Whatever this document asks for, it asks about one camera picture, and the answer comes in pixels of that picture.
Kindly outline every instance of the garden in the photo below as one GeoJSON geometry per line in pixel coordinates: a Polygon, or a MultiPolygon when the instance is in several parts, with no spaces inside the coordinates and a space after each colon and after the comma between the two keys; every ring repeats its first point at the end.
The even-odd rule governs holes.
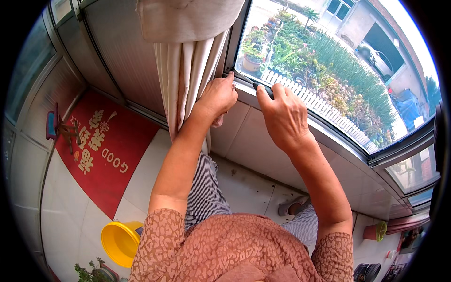
{"type": "Polygon", "coordinates": [[[309,7],[307,23],[282,8],[263,26],[254,26],[243,40],[245,72],[261,77],[267,69],[294,80],[327,100],[353,121],[379,148],[396,139],[395,116],[380,78],[360,60],[309,21],[319,19],[309,7]]]}

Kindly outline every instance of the screwdriver handle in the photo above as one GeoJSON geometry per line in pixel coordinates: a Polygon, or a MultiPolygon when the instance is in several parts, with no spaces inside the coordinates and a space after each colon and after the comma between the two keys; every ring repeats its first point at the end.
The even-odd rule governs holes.
{"type": "MultiPolygon", "coordinates": [[[[261,84],[261,83],[254,82],[254,83],[252,84],[252,87],[254,87],[254,89],[257,90],[257,86],[260,85],[260,84],[261,84]]],[[[270,97],[272,100],[274,100],[274,93],[272,93],[271,88],[269,88],[268,86],[266,86],[266,85],[264,85],[264,84],[262,84],[262,85],[265,87],[266,92],[268,92],[269,97],[270,97]]]]}

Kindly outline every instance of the flower pot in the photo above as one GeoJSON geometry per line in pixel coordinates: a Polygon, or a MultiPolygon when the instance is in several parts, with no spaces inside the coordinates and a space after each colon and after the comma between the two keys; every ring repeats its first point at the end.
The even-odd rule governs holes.
{"type": "Polygon", "coordinates": [[[250,61],[246,55],[244,55],[244,61],[243,61],[243,68],[245,68],[246,70],[248,70],[251,73],[254,73],[256,71],[258,71],[260,69],[260,63],[255,63],[250,61]]]}
{"type": "Polygon", "coordinates": [[[364,239],[380,242],[384,238],[385,232],[387,232],[387,223],[380,221],[377,224],[365,227],[363,237],[364,239]]]}

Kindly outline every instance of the slipper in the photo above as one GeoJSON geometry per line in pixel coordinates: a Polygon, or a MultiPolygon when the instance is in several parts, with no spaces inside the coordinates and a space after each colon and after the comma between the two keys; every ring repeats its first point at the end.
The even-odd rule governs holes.
{"type": "Polygon", "coordinates": [[[279,209],[277,210],[277,212],[279,213],[279,216],[284,217],[288,214],[288,209],[291,207],[292,204],[294,203],[299,203],[299,204],[304,204],[307,200],[309,199],[308,196],[299,196],[296,199],[294,199],[293,201],[289,202],[289,203],[282,203],[279,204],[279,209]]]}

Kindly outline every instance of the white picket fence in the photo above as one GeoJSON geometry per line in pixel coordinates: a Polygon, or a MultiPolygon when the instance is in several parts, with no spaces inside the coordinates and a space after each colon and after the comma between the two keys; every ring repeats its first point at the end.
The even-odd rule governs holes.
{"type": "Polygon", "coordinates": [[[366,148],[370,153],[378,150],[378,147],[370,141],[366,134],[361,131],[350,119],[343,116],[339,110],[329,104],[326,100],[320,98],[315,93],[311,93],[306,87],[302,87],[295,81],[291,81],[286,77],[275,74],[273,71],[265,71],[261,78],[262,81],[273,85],[281,83],[285,87],[290,88],[293,93],[301,98],[309,109],[315,110],[323,118],[336,124],[350,137],[366,148]]]}

